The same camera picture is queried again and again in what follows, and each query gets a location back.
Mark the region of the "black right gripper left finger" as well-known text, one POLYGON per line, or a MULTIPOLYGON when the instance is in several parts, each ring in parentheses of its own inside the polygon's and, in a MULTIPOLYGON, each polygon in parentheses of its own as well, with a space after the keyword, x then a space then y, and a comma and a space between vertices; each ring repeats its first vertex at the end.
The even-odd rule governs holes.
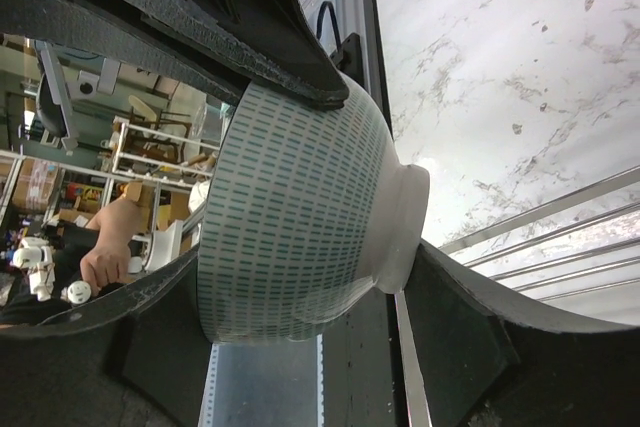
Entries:
POLYGON ((198 250, 37 326, 1 332, 4 426, 195 426, 211 344, 198 250))

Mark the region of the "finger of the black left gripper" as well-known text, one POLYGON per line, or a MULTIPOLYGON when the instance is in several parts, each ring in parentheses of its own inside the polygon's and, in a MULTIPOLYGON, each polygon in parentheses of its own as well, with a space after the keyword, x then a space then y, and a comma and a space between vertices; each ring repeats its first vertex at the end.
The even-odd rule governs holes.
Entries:
POLYGON ((227 103, 258 83, 318 110, 349 90, 298 0, 1 0, 1 29, 184 82, 227 103))

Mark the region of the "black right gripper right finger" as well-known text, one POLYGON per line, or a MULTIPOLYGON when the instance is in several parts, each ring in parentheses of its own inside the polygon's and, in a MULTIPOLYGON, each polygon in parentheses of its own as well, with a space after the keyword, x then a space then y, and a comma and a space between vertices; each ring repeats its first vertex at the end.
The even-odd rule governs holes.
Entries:
POLYGON ((417 248, 404 290, 435 426, 636 426, 639 330, 417 248))

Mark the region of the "chrome wire dish rack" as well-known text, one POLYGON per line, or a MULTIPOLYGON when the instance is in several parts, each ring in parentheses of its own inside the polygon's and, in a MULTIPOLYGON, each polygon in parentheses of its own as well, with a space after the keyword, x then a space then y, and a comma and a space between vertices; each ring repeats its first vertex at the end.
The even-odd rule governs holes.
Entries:
POLYGON ((639 169, 631 167, 441 247, 542 302, 639 284, 639 169))

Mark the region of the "celadon green bowl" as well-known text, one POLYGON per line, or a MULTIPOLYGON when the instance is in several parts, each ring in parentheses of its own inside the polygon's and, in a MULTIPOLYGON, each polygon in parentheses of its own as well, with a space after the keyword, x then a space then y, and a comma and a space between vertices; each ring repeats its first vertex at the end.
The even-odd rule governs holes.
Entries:
POLYGON ((197 300, 214 343, 302 341, 365 294, 400 292, 430 176, 401 163, 371 96, 348 81, 319 112, 251 84, 226 131, 204 205, 197 300))

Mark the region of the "bystander hand in background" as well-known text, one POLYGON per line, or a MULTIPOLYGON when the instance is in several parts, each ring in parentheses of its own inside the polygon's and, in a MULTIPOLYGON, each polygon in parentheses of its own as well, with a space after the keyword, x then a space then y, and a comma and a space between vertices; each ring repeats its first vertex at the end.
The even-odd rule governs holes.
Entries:
POLYGON ((127 243, 99 241, 80 261, 82 280, 97 296, 104 287, 127 279, 130 259, 127 243))

